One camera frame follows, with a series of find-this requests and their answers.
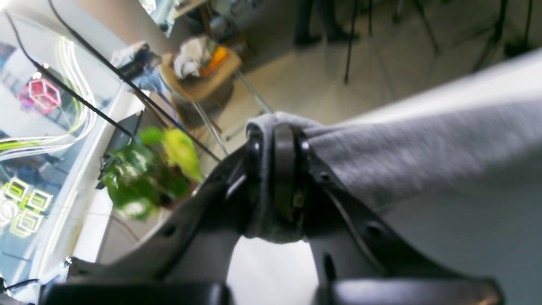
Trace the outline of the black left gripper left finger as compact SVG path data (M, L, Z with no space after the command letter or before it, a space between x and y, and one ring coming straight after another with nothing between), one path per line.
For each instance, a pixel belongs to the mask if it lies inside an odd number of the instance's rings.
M197 194L131 253L83 277L49 284L42 305L233 305L233 250L259 202L263 136L211 173Z

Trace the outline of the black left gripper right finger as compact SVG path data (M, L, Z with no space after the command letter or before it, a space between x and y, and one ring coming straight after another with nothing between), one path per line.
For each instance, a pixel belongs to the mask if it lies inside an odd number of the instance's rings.
M316 305L502 305L491 278L462 275L408 244L339 181L300 128L273 130L273 202L308 239Z

